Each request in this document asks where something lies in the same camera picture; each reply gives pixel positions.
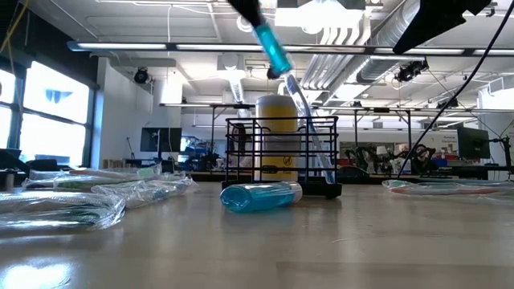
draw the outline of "computer monitor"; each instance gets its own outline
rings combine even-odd
[[[182,128],[143,128],[141,151],[158,152],[160,150],[162,153],[179,153],[181,138]]]
[[[474,128],[458,128],[459,157],[483,158],[491,157],[489,149],[489,132]]]

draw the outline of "ceiling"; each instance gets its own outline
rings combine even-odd
[[[197,43],[255,43],[251,33],[242,32],[236,26],[237,14],[230,7],[214,5],[209,15],[206,6],[191,6],[200,11],[194,13],[175,6],[139,6],[133,3],[102,2],[105,0],[38,0],[31,1],[30,8],[72,38],[81,41],[113,41],[113,42],[197,42]],[[372,14],[372,28],[400,2],[400,0],[383,0],[384,8]],[[510,3],[509,0],[498,0],[497,14],[501,14]],[[484,16],[467,17],[467,23],[455,28],[425,45],[437,47],[485,47],[501,22],[500,16],[486,18]],[[321,33],[308,35],[296,27],[274,27],[282,43],[313,44],[318,43]],[[514,22],[511,20],[496,42],[496,47],[514,46]],[[188,52],[130,52],[119,53],[112,62],[116,65],[119,59],[167,59],[177,60],[190,85],[184,88],[184,95],[189,101],[196,96],[220,96],[223,91],[230,90],[228,81],[217,77],[217,58],[220,53],[188,53]],[[243,87],[249,91],[276,92],[279,81],[266,79],[267,58],[261,53],[244,55],[247,62],[247,78]],[[298,78],[303,77],[311,61],[311,55],[293,55]],[[366,93],[367,98],[361,100],[365,106],[414,106],[426,104],[445,91],[435,79],[446,89],[456,88],[463,83],[463,77],[474,68],[477,58],[428,58],[430,73],[424,73],[405,87],[397,88],[392,82],[392,74],[386,76],[380,86],[372,86]],[[479,80],[496,79],[500,73],[514,71],[513,58],[489,58],[482,66]],[[136,68],[123,67],[126,71]],[[150,74],[164,79],[167,67],[150,67]],[[476,105],[476,88],[485,82],[472,82],[460,98],[464,106]]]

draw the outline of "black wire rack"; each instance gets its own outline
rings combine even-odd
[[[295,120],[302,124],[296,132],[272,132],[268,127],[260,123],[264,121]],[[226,158],[225,181],[222,187],[242,183],[266,183],[272,181],[259,181],[263,179],[263,173],[298,172],[298,183],[302,186],[304,195],[324,196],[335,198],[341,195],[341,184],[328,184],[322,176],[322,172],[331,173],[337,180],[337,116],[312,116],[312,117],[260,117],[260,118],[229,118],[226,119]],[[317,132],[308,129],[314,125]],[[284,141],[284,137],[297,136],[297,149],[286,148],[284,150],[264,148],[266,143],[273,142],[270,139]],[[312,137],[320,138],[322,149],[312,148]],[[246,144],[251,143],[251,149],[247,150]],[[331,164],[328,169],[316,167],[317,157],[325,155]],[[251,158],[251,165],[241,166],[244,157]],[[295,157],[297,166],[275,167],[270,165],[260,166],[257,159],[261,157],[284,157],[284,164],[288,158]]]

